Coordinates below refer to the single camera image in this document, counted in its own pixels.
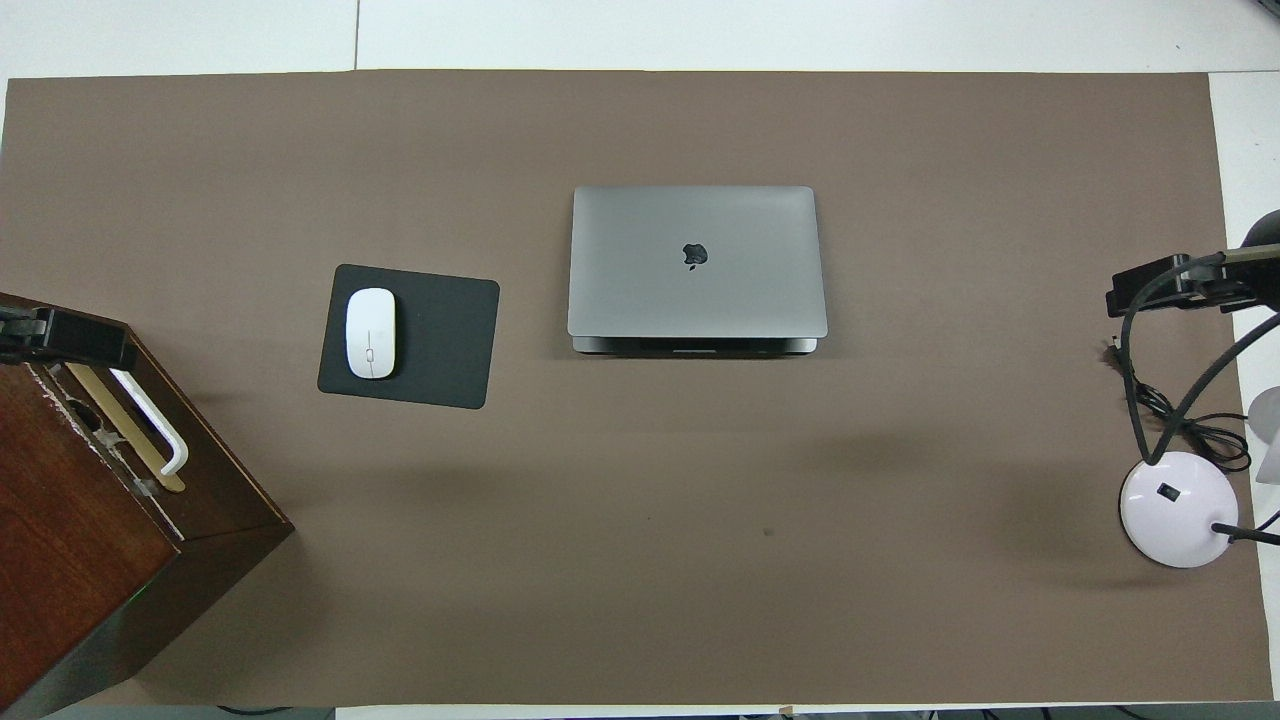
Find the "white table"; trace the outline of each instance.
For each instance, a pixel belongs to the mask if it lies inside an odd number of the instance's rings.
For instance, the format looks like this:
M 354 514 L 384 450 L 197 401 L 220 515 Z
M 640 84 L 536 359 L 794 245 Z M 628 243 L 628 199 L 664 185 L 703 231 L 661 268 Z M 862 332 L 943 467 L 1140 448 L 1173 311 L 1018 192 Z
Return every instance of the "white table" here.
M 3 79 L 376 68 L 1206 72 L 1228 236 L 1197 247 L 1175 243 L 1170 252 L 1236 246 L 1257 218 L 1280 208 L 1280 19 L 1252 0 L 0 0 Z M 1236 313 L 1236 336 L 1265 316 L 1265 310 Z M 1280 384 L 1280 337 L 1242 356 L 1239 373 L 1245 407 Z M 1253 491 L 1256 516 L 1280 507 L 1280 488 Z M 1280 548 L 1262 546 L 1260 562 L 1272 687 L 1280 691 Z M 340 716 L 777 710 L 433 706 L 351 708 Z M 840 710 L 855 708 L 796 707 Z

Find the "apple logo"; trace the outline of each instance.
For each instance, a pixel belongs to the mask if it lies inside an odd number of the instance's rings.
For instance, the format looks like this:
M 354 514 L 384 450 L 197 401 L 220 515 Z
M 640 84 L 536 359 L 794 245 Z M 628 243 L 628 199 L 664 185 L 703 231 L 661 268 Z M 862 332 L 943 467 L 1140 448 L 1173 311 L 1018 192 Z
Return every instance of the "apple logo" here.
M 698 243 L 689 243 L 685 246 L 685 264 L 692 270 L 698 265 L 707 261 L 707 249 Z

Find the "white handle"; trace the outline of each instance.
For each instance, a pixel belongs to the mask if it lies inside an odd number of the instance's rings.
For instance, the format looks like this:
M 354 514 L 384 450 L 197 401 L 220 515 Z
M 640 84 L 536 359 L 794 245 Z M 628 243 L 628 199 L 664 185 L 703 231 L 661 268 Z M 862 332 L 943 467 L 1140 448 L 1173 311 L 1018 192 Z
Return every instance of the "white handle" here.
M 115 375 L 120 387 L 129 393 L 129 397 L 132 397 L 133 402 L 136 402 L 142 410 L 142 414 L 151 420 L 151 424 L 160 432 L 160 436 L 169 443 L 169 448 L 173 450 L 173 457 L 165 462 L 164 468 L 160 468 L 160 474 L 173 475 L 187 464 L 187 442 L 182 439 L 178 430 L 173 429 L 173 425 L 169 424 L 169 420 L 165 419 L 163 413 L 160 413 L 156 404 L 151 402 L 151 398 L 147 397 L 147 392 L 142 389 L 138 380 L 133 379 L 133 375 L 125 370 L 111 370 L 111 374 Z

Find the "lamp head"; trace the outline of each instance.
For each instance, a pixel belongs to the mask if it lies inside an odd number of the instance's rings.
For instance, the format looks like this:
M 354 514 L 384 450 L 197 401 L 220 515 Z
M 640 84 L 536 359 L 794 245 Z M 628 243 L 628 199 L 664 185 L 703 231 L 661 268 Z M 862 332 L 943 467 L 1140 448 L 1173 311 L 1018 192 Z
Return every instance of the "lamp head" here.
M 1253 223 L 1253 227 L 1249 228 L 1242 243 L 1243 247 L 1257 247 L 1260 245 L 1280 245 L 1280 210 L 1272 210 Z M 1253 288 L 1258 302 L 1280 313 L 1280 282 L 1276 282 L 1277 272 L 1280 272 L 1280 261 L 1272 260 L 1257 268 L 1251 268 L 1244 279 Z

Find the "white lamp base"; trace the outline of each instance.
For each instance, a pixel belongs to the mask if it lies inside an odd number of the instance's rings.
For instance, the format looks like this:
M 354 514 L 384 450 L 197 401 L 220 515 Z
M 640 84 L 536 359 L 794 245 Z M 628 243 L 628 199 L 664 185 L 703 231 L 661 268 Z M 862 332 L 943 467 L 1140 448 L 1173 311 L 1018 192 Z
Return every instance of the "white lamp base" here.
M 1166 452 L 1155 465 L 1138 462 L 1120 488 L 1120 521 L 1143 555 L 1171 568 L 1199 568 L 1226 551 L 1213 523 L 1240 516 L 1226 475 L 1192 452 Z

